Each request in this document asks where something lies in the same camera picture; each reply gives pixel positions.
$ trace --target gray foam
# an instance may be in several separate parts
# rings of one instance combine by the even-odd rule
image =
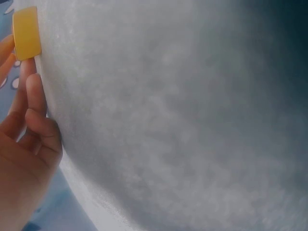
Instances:
[[[15,2],[38,6],[62,169],[98,230],[307,229],[295,55],[250,1]]]

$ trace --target yellow tab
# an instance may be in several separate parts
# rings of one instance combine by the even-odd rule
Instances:
[[[13,14],[15,53],[18,60],[32,58],[41,53],[38,10],[36,6]]]

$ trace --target white spot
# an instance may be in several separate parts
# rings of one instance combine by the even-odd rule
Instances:
[[[4,12],[4,14],[8,14],[14,10],[13,3],[9,6],[9,8]]]
[[[15,63],[14,63],[14,66],[20,66],[20,61],[19,60],[17,60]]]
[[[3,86],[4,86],[4,84],[6,83],[6,80],[7,80],[8,78],[5,78],[5,80],[1,83],[1,86],[0,86],[0,88],[2,88]]]
[[[14,79],[13,82],[12,82],[12,87],[13,87],[14,89],[17,89],[17,88],[18,88],[18,84],[19,84],[19,78],[16,78],[16,79]]]

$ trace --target blue patterned cloth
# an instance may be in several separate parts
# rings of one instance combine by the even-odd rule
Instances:
[[[11,33],[13,7],[8,1],[0,4],[0,39]],[[19,81],[16,61],[8,77],[0,83],[0,120],[11,106]],[[74,198],[60,170],[52,180],[43,204],[33,214],[23,231],[95,231],[93,224]]]

